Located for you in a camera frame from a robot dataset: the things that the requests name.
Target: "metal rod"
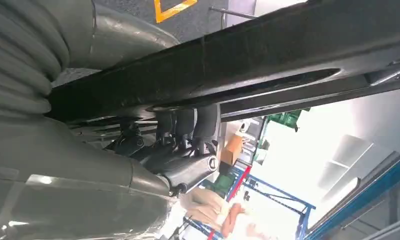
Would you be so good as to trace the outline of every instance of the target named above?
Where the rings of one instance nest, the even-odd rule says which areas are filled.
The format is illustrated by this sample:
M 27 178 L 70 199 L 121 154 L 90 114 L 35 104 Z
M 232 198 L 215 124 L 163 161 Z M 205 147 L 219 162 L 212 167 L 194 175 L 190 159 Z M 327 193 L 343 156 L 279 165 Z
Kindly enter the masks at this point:
M 366 225 L 366 226 L 368 226 L 368 227 L 374 229 L 374 230 L 377 230 L 377 231 L 380 231 L 380 230 L 381 230 L 381 228 L 376 227 L 376 226 L 374 226 L 374 225 L 372 225 L 372 224 L 370 224 L 370 223 L 368 223 L 368 222 L 366 222 L 366 221 L 364 221 L 364 220 L 362 220 L 362 219 L 358 219 L 357 221 L 358 221 L 359 223 L 363 224 L 363 225 Z
M 375 204 L 374 206 L 370 207 L 367 211 L 365 211 L 364 213 L 362 213 L 361 215 L 359 215 L 358 217 L 356 217 L 355 219 L 353 219 L 351 222 L 347 223 L 345 226 L 342 226 L 341 229 L 345 229 L 347 227 L 349 227 L 352 223 L 356 222 L 356 220 L 360 219 L 362 216 L 364 216 L 365 214 L 369 213 L 370 211 L 372 211 L 373 209 L 375 209 L 376 207 L 378 207 L 380 204 L 382 204 L 385 201 L 382 200 L 379 203 Z
M 399 220 L 399 196 L 396 188 L 388 191 L 388 224 L 395 224 Z
M 224 13 L 224 14 L 230 14 L 230 15 L 234 15 L 237 17 L 242 17 L 242 18 L 246 18 L 246 19 L 256 19 L 256 16 L 250 15 L 250 14 L 245 14 L 245 13 L 240 13 L 240 12 L 236 12 L 236 11 L 230 11 L 230 10 L 226 10 L 223 8 L 216 8 L 216 7 L 210 7 L 210 10 L 212 11 L 216 11 L 219 13 Z
M 301 200 L 300 198 L 295 197 L 295 196 L 291 195 L 290 193 L 285 192 L 285 191 L 283 191 L 283 190 L 281 190 L 281 189 L 279 189 L 279 188 L 277 188 L 277 187 L 275 187 L 275 186 L 272 186 L 271 184 L 269 184 L 269 183 L 267 183 L 267 182 L 265 182 L 265 181 L 263 181 L 263 180 L 260 180 L 259 178 L 255 177 L 255 176 L 252 176 L 252 175 L 248 174 L 248 175 L 247 175 L 247 178 L 253 179 L 253 180 L 255 180 L 256 182 L 259 182 L 259 183 L 261 183 L 261 184 L 263 184 L 263 185 L 265 185 L 265 186 L 267 186 L 267 187 L 269 187 L 269 188 L 271 188 L 271 189 L 274 189 L 274 190 L 276 190 L 276 191 L 278 191 L 278 192 L 280 192 L 280 193 L 282 193 L 282 194 L 284 194 L 284 195 L 286 195 L 286 196 L 292 198 L 293 200 L 295 200 L 295 201 L 297 201 L 297 202 L 299 202 L 299 203 L 301 203 L 301 204 L 303 204 L 303 205 L 305 205 L 305 206 L 308 206 L 308 207 L 310 207 L 310 208 L 312 208 L 312 209 L 316 209 L 316 207 L 315 207 L 314 205 L 312 205 L 312 204 L 310 204 L 310 203 L 308 203 L 308 202 L 306 202 L 306 201 L 304 201 L 304 200 Z
M 309 216 L 311 214 L 311 209 L 308 207 L 306 213 L 304 214 L 303 223 L 301 224 L 301 230 L 298 239 L 304 240 L 306 235 L 306 229 L 308 229 L 309 225 Z
M 291 211 L 293 211 L 293 212 L 295 212 L 295 213 L 297 213 L 297 214 L 299 214 L 299 215 L 302 215 L 302 212 L 299 211 L 299 210 L 297 210 L 297 209 L 295 209 L 294 207 L 291 207 L 291 206 L 289 206 L 289 205 L 287 205 L 287 204 L 285 204 L 285 203 L 283 203 L 283 202 L 281 202 L 281 201 L 278 201 L 278 200 L 276 200 L 276 199 L 274 199 L 274 198 L 272 198 L 272 197 L 270 197 L 270 196 L 264 194 L 264 192 L 261 192 L 261 191 L 257 190 L 256 188 L 251 187 L 251 186 L 248 185 L 248 184 L 245 184 L 245 183 L 244 183 L 244 185 L 245 185 L 246 187 L 250 188 L 251 190 L 253 190 L 253 191 L 255 191 L 255 192 L 261 194 L 262 196 L 265 196 L 265 197 L 267 197 L 268 199 L 270 199 L 270 200 L 276 202 L 277 204 L 279 204 L 279 205 L 281 205 L 281 206 L 283 206 L 283 207 L 286 207 L 287 209 L 289 209 L 289 210 L 291 210 Z
M 224 12 L 220 13 L 220 29 L 224 29 L 225 28 L 225 18 L 226 18 L 226 14 Z

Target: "person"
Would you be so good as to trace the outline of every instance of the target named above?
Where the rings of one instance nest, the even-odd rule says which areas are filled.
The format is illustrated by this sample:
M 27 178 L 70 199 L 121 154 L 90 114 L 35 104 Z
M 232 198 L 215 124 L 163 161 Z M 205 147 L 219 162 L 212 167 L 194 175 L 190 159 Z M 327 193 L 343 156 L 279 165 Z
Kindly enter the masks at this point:
M 210 226 L 230 239 L 277 240 L 265 234 L 247 213 L 238 199 L 226 202 L 215 192 L 195 187 L 180 195 L 180 204 L 186 209 L 185 217 Z

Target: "gray floor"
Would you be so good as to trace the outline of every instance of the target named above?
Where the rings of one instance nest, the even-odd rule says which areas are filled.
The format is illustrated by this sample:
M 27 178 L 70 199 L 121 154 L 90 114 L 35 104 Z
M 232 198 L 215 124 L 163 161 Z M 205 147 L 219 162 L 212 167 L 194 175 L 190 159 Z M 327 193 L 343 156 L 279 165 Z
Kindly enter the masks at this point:
M 161 0 L 162 11 L 172 8 L 182 1 Z M 154 0 L 94 0 L 94 2 L 158 25 L 181 42 L 218 31 L 221 28 L 221 14 L 210 11 L 209 7 L 228 8 L 228 0 L 198 0 L 194 5 L 157 24 Z M 62 85 L 95 72 L 92 69 L 69 68 L 60 75 L 53 86 Z

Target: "white wall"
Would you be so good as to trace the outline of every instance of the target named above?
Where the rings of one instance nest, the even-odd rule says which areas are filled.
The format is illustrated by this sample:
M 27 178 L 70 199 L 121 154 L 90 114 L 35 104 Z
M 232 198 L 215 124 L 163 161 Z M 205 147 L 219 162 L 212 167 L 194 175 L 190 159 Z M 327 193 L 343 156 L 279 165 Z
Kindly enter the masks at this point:
M 354 177 L 364 178 L 385 158 L 399 154 L 400 90 L 313 107 L 301 113 L 298 126 L 296 133 L 272 122 L 267 128 L 267 159 L 251 173 L 319 208 L 324 197 L 331 199 L 328 190 L 341 190 Z M 328 170 L 329 161 L 351 167 L 336 184 L 323 184 L 336 173 Z M 325 212 L 314 213 L 318 214 L 311 217 L 312 223 Z
M 254 15 L 262 16 L 278 9 L 303 2 L 306 2 L 306 0 L 256 0 Z

